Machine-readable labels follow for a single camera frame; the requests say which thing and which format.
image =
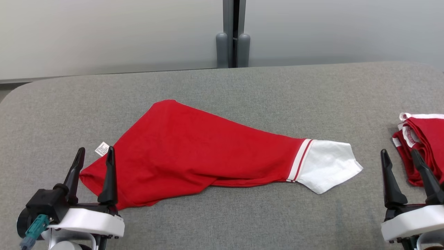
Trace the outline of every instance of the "white partition panel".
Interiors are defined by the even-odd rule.
[[[0,82],[214,68],[222,0],[2,0]]]
[[[380,60],[444,71],[444,1],[246,0],[249,66]]]

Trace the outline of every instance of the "teal connector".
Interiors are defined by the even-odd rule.
[[[39,236],[45,231],[49,225],[49,217],[40,214],[26,231],[26,237],[20,242],[21,250],[31,250]]]

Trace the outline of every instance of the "gray table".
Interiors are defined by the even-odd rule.
[[[85,165],[150,106],[176,99],[227,119],[293,137],[348,142],[364,170],[316,195],[298,183],[210,187],[201,194],[121,211],[123,249],[401,249],[382,239],[379,152],[386,148],[410,202],[391,142],[400,112],[444,113],[444,75],[382,62],[80,76],[33,82],[0,104],[0,246],[17,249],[16,218],[38,188],[62,182],[77,149]],[[96,197],[82,184],[82,202]],[[42,242],[35,249],[45,249]]]

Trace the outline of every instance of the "folded red cloth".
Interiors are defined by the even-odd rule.
[[[393,134],[408,181],[423,186],[421,175],[413,165],[410,152],[417,149],[440,183],[444,182],[444,115],[401,113],[399,131]]]
[[[361,171],[350,144],[253,129],[173,100],[155,103],[114,145],[118,209],[196,194],[210,185],[300,182],[321,194]],[[99,195],[106,156],[80,179]]]

